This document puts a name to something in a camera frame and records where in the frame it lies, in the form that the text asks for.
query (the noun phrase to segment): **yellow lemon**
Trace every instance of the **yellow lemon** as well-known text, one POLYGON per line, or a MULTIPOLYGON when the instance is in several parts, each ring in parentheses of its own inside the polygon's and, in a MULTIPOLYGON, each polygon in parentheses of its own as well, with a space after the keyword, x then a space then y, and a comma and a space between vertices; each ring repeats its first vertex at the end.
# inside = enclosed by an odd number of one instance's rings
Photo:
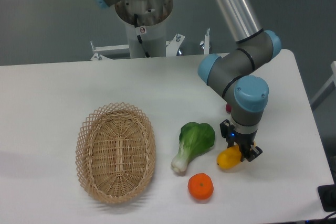
POLYGON ((231 169, 232 167, 240 163, 241 153, 239 151, 239 146, 234 145, 224 151, 222 151, 217 157, 217 165, 221 169, 231 169))

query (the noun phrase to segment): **gray floor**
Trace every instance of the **gray floor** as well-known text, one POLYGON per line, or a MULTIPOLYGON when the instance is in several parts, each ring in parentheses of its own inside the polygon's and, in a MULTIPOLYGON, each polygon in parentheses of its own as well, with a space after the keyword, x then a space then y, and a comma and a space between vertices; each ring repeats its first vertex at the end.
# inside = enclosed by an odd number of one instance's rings
MULTIPOLYGON (((336 0, 250 1, 263 27, 276 31, 295 53, 311 99, 336 60, 336 0)), ((0 8, 0 65, 85 61, 92 56, 90 40, 96 46, 127 43, 113 9, 100 10, 93 0, 0 0, 0 8)), ((207 27, 213 52, 235 48, 215 0, 174 0, 167 27, 168 38, 187 37, 186 54, 201 52, 207 27)), ((336 155, 335 104, 336 92, 314 113, 328 157, 336 155)))

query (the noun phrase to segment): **red object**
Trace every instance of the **red object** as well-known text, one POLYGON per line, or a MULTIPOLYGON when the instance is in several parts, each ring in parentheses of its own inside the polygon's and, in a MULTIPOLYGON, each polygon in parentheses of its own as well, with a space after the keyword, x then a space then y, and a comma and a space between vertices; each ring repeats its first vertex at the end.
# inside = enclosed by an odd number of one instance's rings
POLYGON ((226 106, 225 106, 225 110, 226 110, 227 113, 231 113, 231 110, 232 110, 231 105, 227 103, 226 106))

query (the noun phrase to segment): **wicker basket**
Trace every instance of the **wicker basket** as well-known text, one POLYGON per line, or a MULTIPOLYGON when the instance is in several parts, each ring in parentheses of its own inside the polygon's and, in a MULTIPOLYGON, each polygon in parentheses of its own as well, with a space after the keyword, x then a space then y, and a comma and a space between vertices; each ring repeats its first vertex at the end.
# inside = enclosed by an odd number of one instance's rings
POLYGON ((141 193, 155 166, 151 123, 137 107, 104 106, 83 123, 76 149, 77 175, 94 199, 121 203, 141 193))

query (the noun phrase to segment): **silver metal tube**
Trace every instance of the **silver metal tube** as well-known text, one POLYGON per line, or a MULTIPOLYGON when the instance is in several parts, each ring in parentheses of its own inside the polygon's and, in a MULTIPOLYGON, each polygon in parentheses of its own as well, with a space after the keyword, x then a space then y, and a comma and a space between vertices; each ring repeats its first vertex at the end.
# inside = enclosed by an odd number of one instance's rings
POLYGON ((217 2, 236 41, 246 39, 261 30, 248 0, 217 0, 217 2))

